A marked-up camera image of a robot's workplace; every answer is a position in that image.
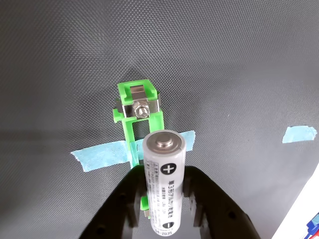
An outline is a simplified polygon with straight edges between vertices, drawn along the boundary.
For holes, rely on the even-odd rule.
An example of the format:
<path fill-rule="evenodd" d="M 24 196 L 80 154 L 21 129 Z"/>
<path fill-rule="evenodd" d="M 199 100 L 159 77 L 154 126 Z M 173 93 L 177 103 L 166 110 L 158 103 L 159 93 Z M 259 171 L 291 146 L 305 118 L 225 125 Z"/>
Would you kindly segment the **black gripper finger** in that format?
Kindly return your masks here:
<path fill-rule="evenodd" d="M 259 239 L 249 216 L 209 176 L 194 167 L 184 171 L 193 226 L 202 239 Z"/>
<path fill-rule="evenodd" d="M 112 191 L 79 239 L 132 239 L 139 226 L 141 197 L 147 194 L 145 169 L 135 166 Z"/>

